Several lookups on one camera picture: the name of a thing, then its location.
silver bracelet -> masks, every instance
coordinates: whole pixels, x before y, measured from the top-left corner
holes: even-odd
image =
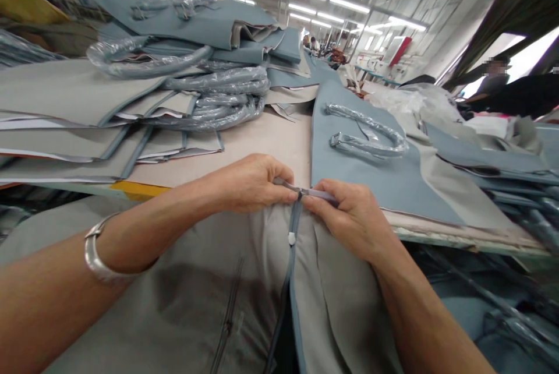
[[[101,221],[99,221],[99,223],[97,223],[97,225],[92,227],[85,236],[85,257],[87,267],[91,270],[91,272],[93,272],[97,279],[105,284],[129,283],[132,282],[136,277],[144,273],[140,272],[137,274],[123,274],[115,272],[107,265],[105,265],[97,254],[97,247],[95,245],[97,237],[99,237],[99,235],[101,235],[101,233],[103,232],[107,221],[118,214],[119,213],[111,214],[108,217],[103,218]]]

person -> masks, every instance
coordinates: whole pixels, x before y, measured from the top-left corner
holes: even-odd
[[[310,39],[310,49],[317,52],[320,50],[320,44],[314,36]]]
[[[310,49],[309,35],[303,36],[303,46]]]
[[[97,238],[98,257],[120,273],[149,270],[185,231],[214,213],[250,213],[298,200],[272,183],[276,177],[293,183],[289,167],[253,154],[171,189],[110,218]],[[371,191],[333,179],[314,188],[335,196],[339,206],[310,196],[303,205],[376,272],[405,372],[494,373],[394,235]],[[0,270],[0,372],[42,371],[126,290],[127,283],[98,280],[83,250],[81,232]]]
[[[509,62],[510,59],[508,57],[497,56],[493,58],[489,64],[487,64],[486,77],[483,79],[477,92],[464,103],[475,103],[478,100],[498,94],[499,91],[507,85],[510,78],[510,75],[507,74]]]

blue-gray fabric panel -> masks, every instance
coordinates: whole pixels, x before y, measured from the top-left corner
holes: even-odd
[[[274,68],[268,68],[270,87],[306,87],[314,86],[315,84],[320,84],[327,80],[336,80],[339,82],[337,72],[331,69],[326,62],[311,56],[308,52],[304,52],[304,55],[306,55],[307,64],[309,66],[310,78],[301,77],[297,74],[276,70]]]
[[[552,169],[559,170],[559,126],[536,124],[536,131],[542,141],[547,163]]]
[[[433,146],[438,150],[438,155],[453,164],[463,167],[490,166],[514,172],[547,169],[540,157],[533,154],[483,150],[474,144],[454,138],[427,122],[425,125]]]
[[[365,139],[356,121],[326,115],[324,106],[335,103],[372,117],[377,122],[405,136],[396,119],[356,97],[341,86],[340,81],[320,85],[314,104],[312,138],[312,185],[323,178],[365,184],[374,193],[378,204],[386,209],[432,218],[445,223],[465,225],[454,210],[425,183],[420,172],[420,154],[414,146],[401,158],[375,163],[350,156],[330,147],[330,137],[338,132]],[[388,139],[378,134],[382,142]]]
[[[301,53],[299,51],[299,29],[288,27],[283,32],[284,38],[281,40],[276,49],[270,51],[270,55],[289,62],[300,63]]]
[[[216,49],[211,59],[219,61],[243,62],[249,64],[261,64],[264,61],[264,48],[273,46],[278,39],[282,40],[284,31],[276,30],[262,42],[254,42],[241,39],[240,47],[231,51]],[[110,42],[116,39],[122,39],[129,36],[136,36],[137,33],[127,29],[122,23],[113,20],[99,29],[99,40]],[[201,48],[202,45],[194,42],[188,42],[181,39],[164,39],[146,45],[143,51],[151,55],[188,55],[195,50]]]
[[[248,26],[277,24],[262,8],[234,0],[197,7],[196,15],[188,20],[180,19],[173,6],[155,12],[146,20],[135,20],[131,7],[141,0],[94,1],[138,34],[174,37],[225,50],[231,50],[231,31],[236,21]]]

stack of fabric pieces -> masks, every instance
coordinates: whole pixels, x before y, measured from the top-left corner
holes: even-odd
[[[268,103],[292,119],[338,79],[258,6],[95,1],[114,20],[88,59],[0,73],[0,183],[109,183],[136,163],[222,151],[220,130]]]

plastic wrap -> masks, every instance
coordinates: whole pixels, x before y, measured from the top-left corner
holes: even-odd
[[[196,14],[195,7],[208,5],[217,0],[142,0],[132,6],[132,15],[136,20],[145,20],[150,17],[147,12],[163,10],[169,6],[175,8],[177,16],[181,19],[188,18]]]
[[[86,54],[91,63],[105,74],[123,79],[148,79],[183,71],[209,58],[214,52],[206,45],[183,57],[169,56],[145,63],[113,62],[143,48],[151,40],[150,36],[132,36],[111,43],[97,42],[87,49]]]
[[[365,96],[375,107],[390,113],[431,113],[450,122],[463,122],[450,93],[433,84],[409,84],[401,89],[379,88]]]
[[[203,93],[213,87],[229,84],[245,83],[267,78],[266,69],[262,66],[233,68],[226,71],[218,71],[200,77],[174,79],[166,82],[165,87],[170,90],[199,91]],[[216,93],[229,93],[228,91],[217,91]]]
[[[355,138],[351,135],[344,135],[341,132],[338,132],[330,138],[330,146],[333,148],[359,155],[365,155],[367,158],[375,157],[382,159],[387,157],[401,157],[409,149],[408,142],[397,131],[378,123],[373,118],[365,116],[362,113],[336,104],[326,105],[325,111],[330,115],[354,119],[362,124],[365,124],[372,130],[386,136],[394,144],[394,146],[388,147],[380,142],[374,142],[370,139],[365,141],[361,138]]]
[[[165,90],[186,90],[187,79],[169,79],[163,83]],[[270,81],[268,79],[249,81],[245,83],[224,84],[222,86],[205,87],[198,89],[199,93],[224,93],[224,94],[264,94],[270,89]]]
[[[200,97],[196,100],[196,106],[236,106],[247,102],[248,99],[246,98],[246,94],[236,94],[230,96],[228,94],[215,93],[209,96]]]
[[[243,64],[241,62],[215,61],[213,59],[204,59],[197,65],[197,67],[202,68],[206,71],[216,72],[232,68],[242,68],[245,65],[246,64]]]
[[[229,107],[228,114],[222,118],[204,120],[200,117],[187,118],[153,118],[143,120],[144,124],[158,128],[185,130],[190,132],[208,132],[222,130],[257,118],[264,110],[265,100],[260,96],[247,96],[247,103]]]

